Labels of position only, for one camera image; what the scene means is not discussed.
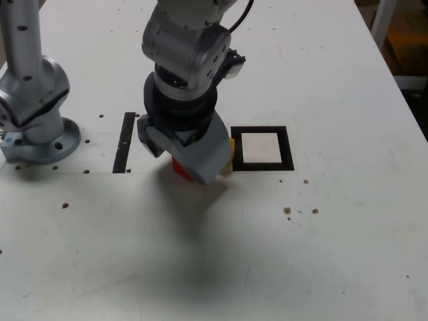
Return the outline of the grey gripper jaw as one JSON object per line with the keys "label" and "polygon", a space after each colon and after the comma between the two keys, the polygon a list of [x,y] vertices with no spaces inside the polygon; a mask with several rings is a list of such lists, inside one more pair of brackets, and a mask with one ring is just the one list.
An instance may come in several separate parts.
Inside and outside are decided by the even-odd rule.
{"label": "grey gripper jaw", "polygon": [[155,158],[171,154],[174,132],[159,115],[144,114],[137,120],[138,138]]}
{"label": "grey gripper jaw", "polygon": [[197,142],[187,146],[174,139],[171,156],[198,183],[208,185],[231,160],[231,147],[227,128],[214,112],[206,133]]}

